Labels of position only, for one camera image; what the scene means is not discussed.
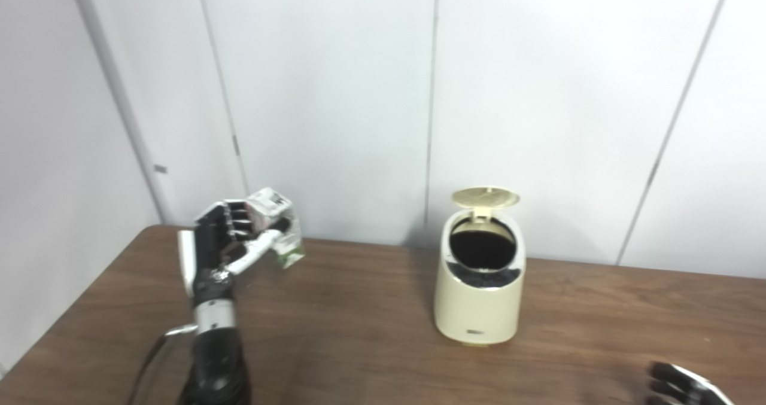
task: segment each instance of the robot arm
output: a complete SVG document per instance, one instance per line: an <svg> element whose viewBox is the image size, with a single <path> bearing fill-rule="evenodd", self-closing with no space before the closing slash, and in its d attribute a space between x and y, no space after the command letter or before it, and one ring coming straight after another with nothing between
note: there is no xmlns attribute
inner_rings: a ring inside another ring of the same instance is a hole
<svg viewBox="0 0 766 405"><path fill-rule="evenodd" d="M281 218L256 233L243 200L216 203L178 234L184 287L194 307L193 365L183 405L247 405L250 384L237 330L233 285L290 228Z"/></svg>
<svg viewBox="0 0 766 405"><path fill-rule="evenodd" d="M717 386L700 375L669 363L654 362L649 368L653 378L649 388L672 397L683 405L734 405ZM671 405L659 396L649 397L648 405Z"/></svg>

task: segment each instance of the cable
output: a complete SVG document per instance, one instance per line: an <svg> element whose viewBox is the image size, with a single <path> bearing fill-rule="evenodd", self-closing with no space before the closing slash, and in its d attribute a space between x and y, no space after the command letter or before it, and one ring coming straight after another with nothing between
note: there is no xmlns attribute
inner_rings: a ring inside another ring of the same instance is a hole
<svg viewBox="0 0 766 405"><path fill-rule="evenodd" d="M158 339L154 342L154 345L151 346L150 350L146 354L143 364L141 365L141 369L139 369L139 373L136 375L136 380L133 381L133 387L130 391L130 396L128 397L126 405L132 405L132 403L136 400L136 395L139 393L139 387L141 386L141 381L146 373L148 365L150 365L151 362L154 361L154 359L157 357L159 351L162 350L162 345L165 345L165 342L168 341L168 337L175 336L177 334L191 333L195 330L197 330L197 324L184 324L178 328L172 328L158 337Z"/></svg>

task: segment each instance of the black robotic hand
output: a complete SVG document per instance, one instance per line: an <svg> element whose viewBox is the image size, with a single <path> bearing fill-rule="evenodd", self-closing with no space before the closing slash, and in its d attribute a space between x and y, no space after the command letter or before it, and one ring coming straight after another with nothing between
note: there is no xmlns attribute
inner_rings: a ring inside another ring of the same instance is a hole
<svg viewBox="0 0 766 405"><path fill-rule="evenodd" d="M675 364L653 362L649 375L653 378L649 388L674 400L651 396L646 399L647 405L673 405L676 402L682 405L734 405L710 381Z"/></svg>

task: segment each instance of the wooden table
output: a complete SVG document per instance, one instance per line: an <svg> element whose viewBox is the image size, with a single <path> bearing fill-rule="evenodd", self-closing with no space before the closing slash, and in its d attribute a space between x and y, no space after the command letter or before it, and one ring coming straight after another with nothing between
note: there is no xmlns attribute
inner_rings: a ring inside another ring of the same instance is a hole
<svg viewBox="0 0 766 405"><path fill-rule="evenodd" d="M192 320L176 230L142 232L0 381L0 403L124 403L156 337ZM529 260L519 334L474 348L433 326L435 251L306 247L239 280L255 405L638 404L652 360L766 403L766 281ZM188 355L189 337L171 340L139 403L175 403Z"/></svg>

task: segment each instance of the white wall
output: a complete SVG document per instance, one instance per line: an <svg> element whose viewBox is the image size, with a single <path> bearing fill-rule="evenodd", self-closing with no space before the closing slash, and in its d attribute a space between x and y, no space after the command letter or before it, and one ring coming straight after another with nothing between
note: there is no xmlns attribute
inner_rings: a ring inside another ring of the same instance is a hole
<svg viewBox="0 0 766 405"><path fill-rule="evenodd" d="M246 196L200 0L90 1L167 223Z"/></svg>
<svg viewBox="0 0 766 405"><path fill-rule="evenodd" d="M74 0L0 0L0 366L158 220Z"/></svg>
<svg viewBox="0 0 766 405"><path fill-rule="evenodd" d="M766 1L726 0L624 266L766 278Z"/></svg>
<svg viewBox="0 0 766 405"><path fill-rule="evenodd" d="M433 0L207 0L247 181L307 236L416 242Z"/></svg>
<svg viewBox="0 0 766 405"><path fill-rule="evenodd" d="M440 0L428 231L518 192L531 256L615 263L717 0Z"/></svg>

